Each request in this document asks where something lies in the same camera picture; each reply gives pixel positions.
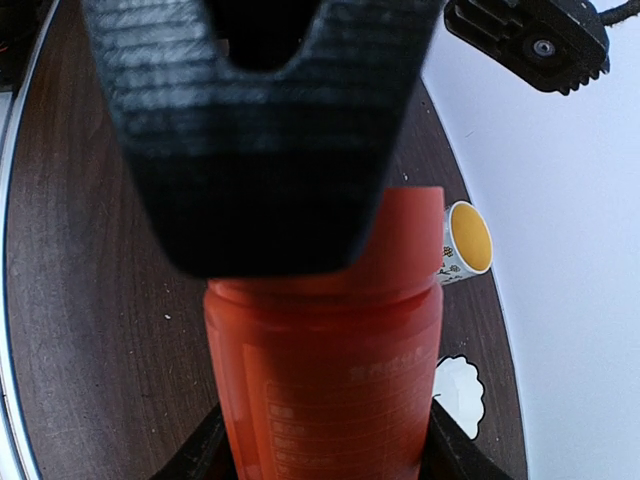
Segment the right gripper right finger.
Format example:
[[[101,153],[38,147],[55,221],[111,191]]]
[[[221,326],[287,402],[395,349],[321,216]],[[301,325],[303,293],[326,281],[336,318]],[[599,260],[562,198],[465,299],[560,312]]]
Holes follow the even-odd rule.
[[[433,400],[418,479],[512,480],[512,477],[485,456]]]

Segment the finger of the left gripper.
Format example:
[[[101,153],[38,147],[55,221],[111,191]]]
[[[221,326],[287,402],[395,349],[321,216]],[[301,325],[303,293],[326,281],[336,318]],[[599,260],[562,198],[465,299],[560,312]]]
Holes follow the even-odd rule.
[[[438,1],[86,1],[152,228],[199,278],[353,264]]]

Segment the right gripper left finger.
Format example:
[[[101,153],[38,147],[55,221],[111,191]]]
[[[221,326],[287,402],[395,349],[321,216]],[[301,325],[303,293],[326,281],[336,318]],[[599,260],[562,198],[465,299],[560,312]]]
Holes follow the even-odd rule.
[[[220,405],[216,405],[154,480],[232,479],[233,458]]]

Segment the orange pill bottle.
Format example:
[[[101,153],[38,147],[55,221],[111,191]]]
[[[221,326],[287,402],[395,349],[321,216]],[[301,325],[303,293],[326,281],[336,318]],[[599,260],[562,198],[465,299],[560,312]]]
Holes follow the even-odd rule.
[[[349,268],[208,283],[239,478],[418,477],[441,338],[443,217],[441,188],[390,188]]]

